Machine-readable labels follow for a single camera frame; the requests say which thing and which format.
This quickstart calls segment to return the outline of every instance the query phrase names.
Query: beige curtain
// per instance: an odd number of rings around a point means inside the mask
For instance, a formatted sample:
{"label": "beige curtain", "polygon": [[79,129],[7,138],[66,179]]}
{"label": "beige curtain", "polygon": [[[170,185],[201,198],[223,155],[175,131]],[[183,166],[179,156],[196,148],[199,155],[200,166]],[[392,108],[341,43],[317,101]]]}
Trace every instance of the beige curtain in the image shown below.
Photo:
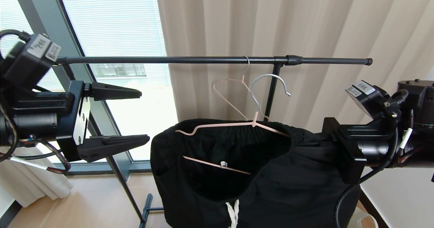
{"label": "beige curtain", "polygon": [[[6,152],[7,149],[0,147],[1,152]],[[14,152],[17,156],[39,154],[42,152],[37,148],[17,148]],[[46,158],[31,161],[54,167]],[[54,174],[10,160],[0,163],[0,185],[23,207],[44,196],[51,199],[66,197],[72,188],[72,184],[63,174]]]}
{"label": "beige curtain", "polygon": [[[344,89],[364,79],[389,93],[397,82],[425,78],[434,61],[434,0],[158,0],[169,56],[282,56],[368,58],[363,65],[283,67],[270,118],[321,131],[324,117],[341,123],[368,117]],[[243,119],[211,89],[220,78],[240,79],[245,64],[171,64],[179,120]],[[254,64],[247,83],[272,65]],[[270,78],[254,93],[265,109]],[[237,83],[217,88],[252,117],[255,105]]]}

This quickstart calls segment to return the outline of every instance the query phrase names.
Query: wall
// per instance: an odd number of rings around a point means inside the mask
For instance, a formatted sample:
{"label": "wall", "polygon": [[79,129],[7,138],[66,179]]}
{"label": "wall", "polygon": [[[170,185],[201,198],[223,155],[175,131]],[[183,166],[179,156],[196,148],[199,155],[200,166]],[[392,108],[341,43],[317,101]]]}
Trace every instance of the wall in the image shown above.
{"label": "wall", "polygon": [[[427,80],[434,81],[434,67]],[[390,228],[430,228],[434,224],[434,169],[385,169],[362,189]]]}
{"label": "wall", "polygon": [[13,202],[14,199],[0,185],[0,217],[6,212]]}

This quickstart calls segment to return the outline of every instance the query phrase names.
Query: silver metal hook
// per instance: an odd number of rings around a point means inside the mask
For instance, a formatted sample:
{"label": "silver metal hook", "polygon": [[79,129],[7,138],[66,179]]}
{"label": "silver metal hook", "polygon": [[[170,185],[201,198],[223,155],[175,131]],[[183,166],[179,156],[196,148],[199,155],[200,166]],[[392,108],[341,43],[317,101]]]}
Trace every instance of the silver metal hook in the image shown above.
{"label": "silver metal hook", "polygon": [[247,63],[249,64],[248,65],[248,67],[247,67],[247,69],[244,71],[244,73],[243,73],[243,77],[245,76],[245,73],[247,73],[247,71],[248,71],[248,69],[250,69],[250,60],[249,60],[249,58],[247,57],[247,56],[243,56],[245,59],[247,59]]}
{"label": "silver metal hook", "polygon": [[291,96],[291,94],[287,91],[287,85],[285,84],[285,81],[283,81],[283,79],[282,79],[281,77],[279,77],[279,76],[277,76],[277,75],[274,75],[274,74],[261,75],[261,76],[257,77],[256,79],[254,79],[253,82],[252,82],[252,84],[250,85],[250,94],[252,95],[252,98],[253,98],[253,100],[254,100],[255,103],[256,103],[256,112],[259,111],[259,103],[258,103],[258,100],[256,100],[255,96],[253,95],[253,85],[254,85],[255,82],[258,81],[260,78],[267,77],[267,76],[272,76],[272,77],[276,77],[276,78],[278,78],[278,79],[282,82],[282,84],[283,84],[283,88],[285,89],[285,94],[287,94],[288,96]]}

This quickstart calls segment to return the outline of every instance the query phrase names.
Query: baseboard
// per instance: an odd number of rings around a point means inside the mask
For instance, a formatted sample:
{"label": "baseboard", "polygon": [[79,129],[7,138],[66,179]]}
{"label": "baseboard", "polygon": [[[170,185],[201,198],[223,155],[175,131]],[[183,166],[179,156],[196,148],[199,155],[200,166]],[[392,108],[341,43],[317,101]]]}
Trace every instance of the baseboard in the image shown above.
{"label": "baseboard", "polygon": [[363,207],[366,209],[366,211],[375,218],[379,228],[389,228],[389,226],[384,221],[383,217],[381,217],[380,213],[377,211],[377,209],[374,207],[372,202],[368,199],[366,194],[363,192],[363,189],[360,192],[359,200],[363,205]]}
{"label": "baseboard", "polygon": [[0,228],[7,228],[22,207],[17,201],[14,201],[0,218]]}

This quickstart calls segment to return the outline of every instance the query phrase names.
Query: clothes hanger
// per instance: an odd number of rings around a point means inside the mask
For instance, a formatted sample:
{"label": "clothes hanger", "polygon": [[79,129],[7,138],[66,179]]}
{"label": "clothes hanger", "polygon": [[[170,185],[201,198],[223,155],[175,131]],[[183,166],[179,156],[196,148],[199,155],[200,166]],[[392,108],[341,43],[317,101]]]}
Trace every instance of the clothes hanger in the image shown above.
{"label": "clothes hanger", "polygon": [[[232,103],[230,103],[228,100],[226,100],[226,98],[225,97],[223,97],[223,95],[222,94],[220,94],[220,92],[216,89],[216,87],[215,87],[215,84],[216,84],[216,82],[218,82],[218,81],[220,81],[220,82],[222,82],[223,84],[226,82],[226,81],[238,81],[238,82],[241,82],[245,87],[246,87],[246,89],[248,90],[248,91],[250,91],[250,88],[245,84],[245,82],[244,82],[244,77],[245,77],[245,73],[247,73],[247,71],[250,69],[250,66],[251,66],[251,64],[250,64],[250,60],[249,60],[249,58],[247,57],[247,56],[244,56],[245,57],[245,59],[247,59],[247,63],[248,63],[248,67],[247,67],[247,69],[244,71],[244,73],[243,73],[243,78],[241,79],[241,80],[237,80],[237,79],[229,79],[229,78],[227,78],[227,79],[225,79],[225,80],[221,80],[221,79],[218,79],[218,80],[215,80],[215,81],[213,81],[213,83],[212,83],[212,87],[213,87],[213,90],[221,97],[221,98],[223,98],[223,100],[224,101],[226,101],[231,107],[233,107],[237,112],[239,112],[244,118],[245,118],[245,120],[249,120],[240,110],[238,110],[234,105],[232,105]],[[264,118],[266,118],[266,119],[268,119],[268,120],[270,120],[270,118],[268,117],[268,116],[265,116],[263,113],[262,113],[262,110],[261,110],[261,107],[259,107],[259,113],[264,117]]]}
{"label": "clothes hanger", "polygon": [[[282,82],[282,84],[283,84],[283,88],[285,89],[285,94],[287,94],[288,96],[291,96],[291,94],[287,91],[287,85],[285,84],[285,81],[283,81],[281,77],[279,77],[279,76],[277,76],[277,75],[273,75],[273,74],[261,75],[261,76],[257,77],[256,79],[253,80],[253,82],[252,82],[252,84],[251,84],[251,86],[250,86],[250,94],[251,94],[253,100],[254,100],[255,103],[256,103],[256,112],[255,112],[255,115],[253,116],[253,121],[252,121],[252,122],[242,122],[242,123],[223,123],[223,124],[208,124],[208,125],[196,126],[196,127],[194,128],[193,132],[191,132],[191,133],[187,133],[187,132],[184,132],[184,131],[182,131],[182,130],[175,130],[175,132],[180,132],[180,133],[182,133],[182,134],[184,134],[184,135],[194,135],[194,134],[196,133],[196,131],[197,131],[198,129],[200,129],[200,128],[226,127],[226,126],[252,126],[252,127],[259,126],[259,127],[263,128],[263,129],[269,130],[269,131],[271,131],[271,132],[275,132],[275,133],[277,133],[277,134],[280,134],[280,135],[284,135],[284,136],[286,136],[286,137],[289,137],[289,135],[287,135],[287,134],[285,134],[285,133],[283,133],[283,132],[280,132],[280,131],[278,131],[278,130],[276,130],[276,129],[273,129],[273,128],[268,127],[268,126],[264,126],[264,125],[259,124],[259,123],[256,122],[256,120],[257,120],[257,118],[258,118],[258,113],[259,113],[259,108],[260,108],[260,107],[259,107],[259,102],[258,102],[258,100],[257,100],[257,99],[255,98],[255,96],[253,95],[253,91],[252,91],[252,89],[253,89],[253,85],[256,83],[256,81],[258,81],[260,78],[267,77],[267,76],[272,76],[272,77],[276,77],[277,79],[279,79],[279,80]],[[183,157],[184,157],[185,159],[193,160],[193,161],[198,162],[198,163],[202,163],[202,164],[206,164],[206,165],[210,165],[210,166],[215,166],[215,167],[218,167],[218,168],[224,168],[224,169],[228,169],[228,170],[232,170],[232,171],[240,172],[240,173],[243,173],[243,174],[250,174],[250,173],[245,172],[245,171],[241,171],[241,170],[237,170],[237,169],[233,169],[233,168],[228,168],[228,164],[227,164],[225,161],[221,161],[221,162],[220,162],[220,165],[216,165],[216,164],[209,163],[209,162],[206,162],[206,161],[203,161],[203,160],[198,160],[198,159],[195,159],[195,158],[192,158],[192,157],[186,157],[186,156],[183,156]]]}

